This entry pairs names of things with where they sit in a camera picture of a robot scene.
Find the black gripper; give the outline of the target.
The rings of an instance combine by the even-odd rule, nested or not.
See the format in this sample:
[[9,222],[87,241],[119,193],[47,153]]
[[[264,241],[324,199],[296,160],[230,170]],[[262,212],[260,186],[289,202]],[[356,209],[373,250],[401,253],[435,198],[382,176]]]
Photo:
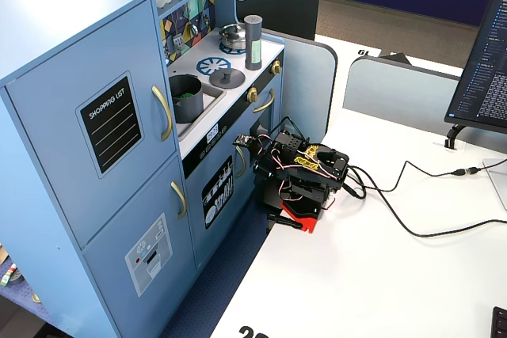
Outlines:
[[296,161],[306,158],[303,151],[308,146],[308,141],[285,130],[275,138],[260,134],[253,139],[255,200],[259,205],[281,208],[281,180],[273,174],[309,173],[311,169]]

